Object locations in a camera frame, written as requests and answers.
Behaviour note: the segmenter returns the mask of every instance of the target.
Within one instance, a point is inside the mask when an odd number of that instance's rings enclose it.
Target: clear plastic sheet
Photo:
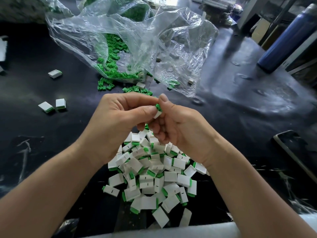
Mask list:
[[[151,17],[152,10],[141,0],[95,0],[86,5],[87,1],[79,4],[78,16],[58,19],[47,15],[57,44],[96,68],[98,58],[108,58],[105,34],[116,34],[129,49],[124,64],[128,74],[146,70],[167,87],[187,97],[195,95],[202,65],[218,34],[211,22],[187,7],[160,7]]]

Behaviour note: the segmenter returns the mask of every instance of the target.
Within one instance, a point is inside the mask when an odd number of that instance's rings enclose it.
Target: pile of white plastic parts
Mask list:
[[[169,221],[166,213],[179,203],[186,206],[187,196],[196,196],[197,181],[191,177],[196,172],[208,174],[202,164],[193,163],[177,146],[161,144],[147,125],[138,134],[130,132],[108,168],[119,173],[109,178],[103,192],[117,197],[120,190],[115,186],[126,183],[122,198],[132,202],[131,212],[151,209],[162,228]],[[191,216],[188,209],[185,211],[183,216]],[[183,218],[189,224],[190,217]]]

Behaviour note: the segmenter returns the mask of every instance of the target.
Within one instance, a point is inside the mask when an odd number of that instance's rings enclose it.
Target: hand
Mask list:
[[[158,100],[162,114],[149,124],[161,143],[171,142],[194,161],[210,165],[213,143],[220,136],[196,110],[171,103],[165,94]]]
[[[131,129],[144,130],[156,114],[158,98],[135,92],[105,94],[84,132],[75,142],[79,153],[93,165],[108,163],[117,153]]]

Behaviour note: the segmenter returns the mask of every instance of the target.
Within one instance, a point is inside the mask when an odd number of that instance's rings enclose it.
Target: blue bottle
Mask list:
[[[267,73],[275,71],[317,29],[317,5],[310,4],[299,14],[259,59]]]

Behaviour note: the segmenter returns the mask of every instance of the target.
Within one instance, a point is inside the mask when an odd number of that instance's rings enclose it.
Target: skin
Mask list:
[[[153,120],[159,103],[163,113]],[[138,93],[106,94],[78,140],[0,200],[0,237],[51,237],[90,178],[145,123],[210,173],[244,237],[317,237],[197,111]]]

